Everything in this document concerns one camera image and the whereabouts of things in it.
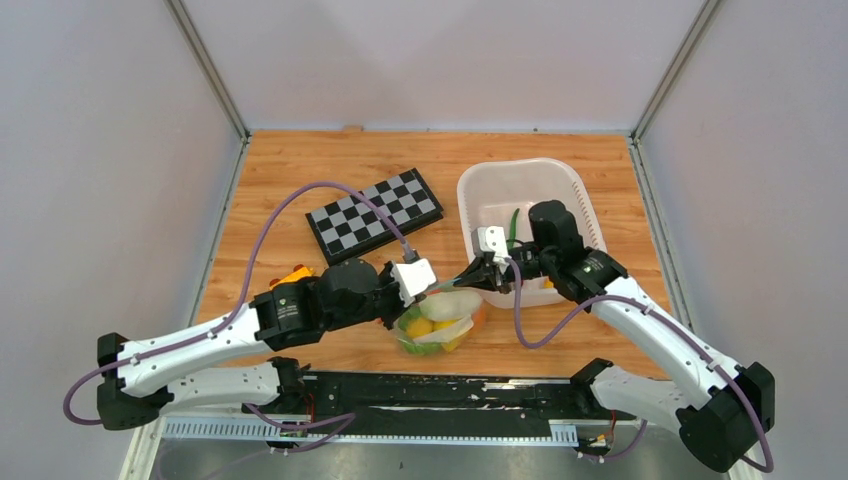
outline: white wall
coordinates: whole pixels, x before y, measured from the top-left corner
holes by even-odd
[[[62,397],[187,324],[237,139],[162,2],[3,2],[0,65],[0,477],[111,480],[130,434]]]
[[[777,470],[845,478],[848,3],[726,2],[645,139],[696,329],[777,378]]]
[[[252,128],[635,127],[702,0],[187,0]]]

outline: wood grain surface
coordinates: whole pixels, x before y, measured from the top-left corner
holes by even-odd
[[[270,212],[289,193],[317,180],[361,189],[417,167],[445,208],[445,218],[409,235],[410,244],[433,264],[440,280],[467,266],[457,210],[460,175],[480,162],[551,157],[571,165],[586,185],[609,253],[663,307],[668,306],[659,264],[623,137],[480,133],[258,132],[252,140],[198,321],[229,312],[238,297],[247,258]],[[345,194],[316,189],[280,216],[259,254],[250,297],[296,264],[326,267],[304,214]],[[375,266],[400,260],[397,242],[363,258]],[[570,310],[561,303],[523,310],[525,336],[544,336]],[[576,317],[547,346],[527,350],[515,338],[511,310],[487,305],[485,328],[450,354],[410,356],[376,323],[324,335],[315,345],[276,355],[324,370],[569,376],[595,357],[633,373],[664,378],[627,338],[586,314]],[[249,365],[265,357],[245,358]]]

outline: white bin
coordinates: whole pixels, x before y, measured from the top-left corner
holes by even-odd
[[[530,241],[530,207],[545,200],[560,200],[574,214],[583,243],[606,251],[598,225],[598,217],[577,172],[551,158],[532,158],[475,165],[459,178],[456,187],[459,218],[468,261],[474,259],[471,232],[477,227],[499,225],[509,235],[509,225],[516,208],[516,239]],[[545,288],[545,278],[524,283],[521,306],[549,305],[565,300],[555,289]],[[512,308],[514,294],[481,292],[483,298],[497,308]]]

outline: chessboard square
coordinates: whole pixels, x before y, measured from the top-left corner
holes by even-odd
[[[353,231],[353,229],[350,228],[349,223],[343,223],[336,227],[335,230],[339,232],[339,237],[344,237],[345,235]]]
[[[325,218],[315,222],[315,226],[318,227],[319,232],[326,232],[327,230],[332,230],[333,222],[329,218]]]
[[[333,240],[338,240],[339,232],[335,228],[330,228],[329,230],[321,232],[321,239],[324,240],[325,245],[329,245]]]
[[[362,194],[365,195],[365,198],[374,198],[380,194],[380,191],[377,190],[376,185],[371,185],[370,187],[363,190]]]
[[[421,182],[419,182],[418,180],[413,180],[411,182],[407,182],[406,188],[410,192],[417,192],[418,190],[423,190],[423,188],[421,188]]]
[[[347,219],[344,218],[344,213],[338,212],[330,215],[330,222],[332,222],[334,227],[338,227],[339,225],[347,222]]]
[[[423,202],[419,202],[418,207],[421,209],[421,213],[432,212],[436,209],[436,205],[429,198]]]
[[[395,192],[386,192],[381,194],[380,198],[382,198],[384,202],[389,203],[397,200],[397,195],[395,195]]]
[[[421,209],[418,207],[418,205],[413,205],[406,209],[406,213],[409,214],[409,218],[416,218],[421,215]]]
[[[350,220],[351,218],[358,217],[359,212],[356,211],[356,207],[351,205],[350,208],[342,210],[342,215],[344,215],[346,219]]]
[[[377,235],[386,231],[386,227],[383,226],[383,222],[372,223],[366,227],[368,230],[368,234],[372,237],[376,237]]]
[[[403,225],[409,221],[409,214],[406,213],[406,210],[401,210],[392,215],[392,220],[395,222],[395,225]]]
[[[365,240],[371,238],[371,234],[368,233],[367,228],[360,228],[359,230],[354,230],[353,236],[356,237],[359,242],[364,242]]]
[[[403,210],[403,205],[401,205],[398,200],[395,200],[393,202],[389,202],[389,203],[386,204],[386,206],[389,207],[389,213],[397,213],[397,212]]]
[[[377,218],[377,214],[373,211],[368,211],[362,215],[362,221],[365,222],[365,225],[371,225],[374,222],[379,222],[380,219]]]
[[[365,228],[365,222],[362,221],[362,217],[352,218],[347,224],[350,225],[350,228],[354,232]]]
[[[330,254],[336,254],[344,250],[344,245],[342,245],[341,240],[333,240],[327,244],[327,250],[330,251]]]
[[[344,210],[346,208],[350,208],[350,207],[353,206],[353,197],[345,197],[345,198],[339,200],[336,203],[339,205],[339,208],[341,208],[342,210]]]
[[[412,192],[412,198],[414,198],[416,202],[423,202],[424,200],[427,200],[427,198],[428,198],[427,192],[425,192],[424,190],[418,190],[418,191]]]
[[[342,247],[344,247],[345,249],[348,249],[359,243],[359,240],[356,239],[356,235],[354,235],[353,232],[348,233],[339,240],[341,240]]]
[[[314,212],[310,213],[309,216],[312,217],[313,221],[317,222],[319,220],[324,220],[325,218],[329,217],[330,215],[327,213],[327,210],[325,210],[322,207],[322,208],[319,208],[319,209],[315,210]]]
[[[342,207],[340,207],[338,203],[331,203],[331,204],[325,206],[324,210],[327,210],[327,216],[332,217],[334,213],[341,212]]]
[[[406,195],[404,197],[400,197],[400,199],[398,201],[400,202],[401,205],[403,205],[403,208],[409,208],[409,207],[415,205],[415,199],[412,198],[412,195]]]

